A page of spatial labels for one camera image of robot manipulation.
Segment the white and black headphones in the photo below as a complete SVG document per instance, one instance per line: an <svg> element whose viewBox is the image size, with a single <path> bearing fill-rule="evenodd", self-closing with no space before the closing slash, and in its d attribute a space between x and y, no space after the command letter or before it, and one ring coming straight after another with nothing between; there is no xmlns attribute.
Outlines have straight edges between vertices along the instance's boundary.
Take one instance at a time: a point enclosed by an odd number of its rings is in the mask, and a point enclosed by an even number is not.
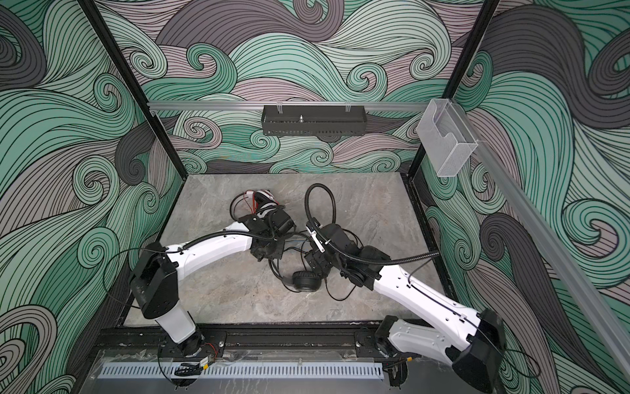
<svg viewBox="0 0 630 394"><path fill-rule="evenodd" d="M268 211L278 209L281 206L270 190L246 190L235 196L230 203L229 213L234 221L237 220L236 207L241 202L245 202L250 212L259 218L264 218Z"/></svg>

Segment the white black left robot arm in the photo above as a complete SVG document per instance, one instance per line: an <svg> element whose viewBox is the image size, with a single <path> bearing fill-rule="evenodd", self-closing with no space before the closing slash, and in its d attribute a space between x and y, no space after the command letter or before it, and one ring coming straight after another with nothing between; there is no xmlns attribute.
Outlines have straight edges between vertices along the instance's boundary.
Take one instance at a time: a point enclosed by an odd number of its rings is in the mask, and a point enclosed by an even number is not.
<svg viewBox="0 0 630 394"><path fill-rule="evenodd" d="M158 242L142 250L131 270L130 288L144 318L157 322L181 356L197 356L203 334L180 302L179 283L227 256L244 251L278 259L295 223L281 206L237 219L230 226L183 245Z"/></svg>

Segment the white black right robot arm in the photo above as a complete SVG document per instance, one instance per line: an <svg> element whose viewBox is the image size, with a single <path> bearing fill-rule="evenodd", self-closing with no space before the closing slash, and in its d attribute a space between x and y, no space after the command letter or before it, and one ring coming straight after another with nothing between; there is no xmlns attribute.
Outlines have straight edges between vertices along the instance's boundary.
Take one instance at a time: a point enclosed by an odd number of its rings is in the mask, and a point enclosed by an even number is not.
<svg viewBox="0 0 630 394"><path fill-rule="evenodd" d="M387 350L441 361L479 392L496 390L506 353L504 321L493 310L477 311L451 300L405 270L405 264L435 253L392 259L373 246L358 246L337 223L321 225L311 213L309 195L304 210L316 254L357 287L398 302L426 322L424 327L402 319L383 323Z"/></svg>

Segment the black and blue headphones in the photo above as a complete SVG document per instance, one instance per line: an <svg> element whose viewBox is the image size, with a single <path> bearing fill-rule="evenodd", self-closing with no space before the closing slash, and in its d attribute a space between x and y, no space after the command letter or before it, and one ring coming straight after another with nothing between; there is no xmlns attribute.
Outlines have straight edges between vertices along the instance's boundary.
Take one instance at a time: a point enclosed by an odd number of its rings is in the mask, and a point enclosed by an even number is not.
<svg viewBox="0 0 630 394"><path fill-rule="evenodd" d="M301 271L296 271L290 277L284 277L280 271L280 259L269 259L268 267L272 274L278 279L286 290L293 293L316 292L320 289L323 275L310 263L307 262L307 252L302 248L289 247L285 251L298 251L303 264Z"/></svg>

